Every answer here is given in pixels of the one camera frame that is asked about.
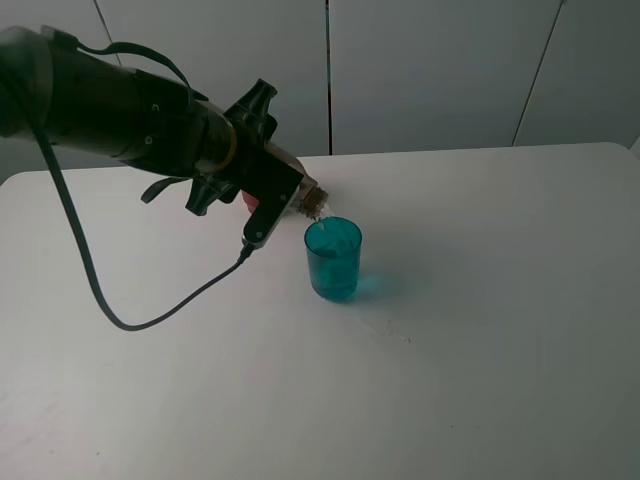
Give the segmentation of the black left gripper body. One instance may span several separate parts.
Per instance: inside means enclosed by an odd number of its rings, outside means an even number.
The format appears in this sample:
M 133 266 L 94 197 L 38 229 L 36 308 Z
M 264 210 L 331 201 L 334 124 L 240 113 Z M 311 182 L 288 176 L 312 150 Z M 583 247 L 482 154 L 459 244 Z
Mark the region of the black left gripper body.
M 274 86 L 259 79 L 228 109 L 208 111 L 186 202 L 191 213 L 203 216 L 212 203 L 229 204 L 241 191 L 258 150 L 278 126 L 269 113 L 276 94 Z

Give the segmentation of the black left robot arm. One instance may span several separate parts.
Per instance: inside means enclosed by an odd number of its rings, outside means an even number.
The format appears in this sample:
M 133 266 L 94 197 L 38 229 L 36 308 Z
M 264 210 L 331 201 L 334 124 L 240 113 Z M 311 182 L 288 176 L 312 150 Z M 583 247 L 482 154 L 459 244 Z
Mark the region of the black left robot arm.
M 239 191 L 279 201 L 297 180 L 266 149 L 277 126 L 269 113 L 277 91 L 262 79 L 218 110 L 183 82 L 101 60 L 60 30 L 20 26 L 1 32 L 1 65 L 51 145 L 160 176 L 143 194 L 146 203 L 189 181 L 187 207 L 203 215 Z

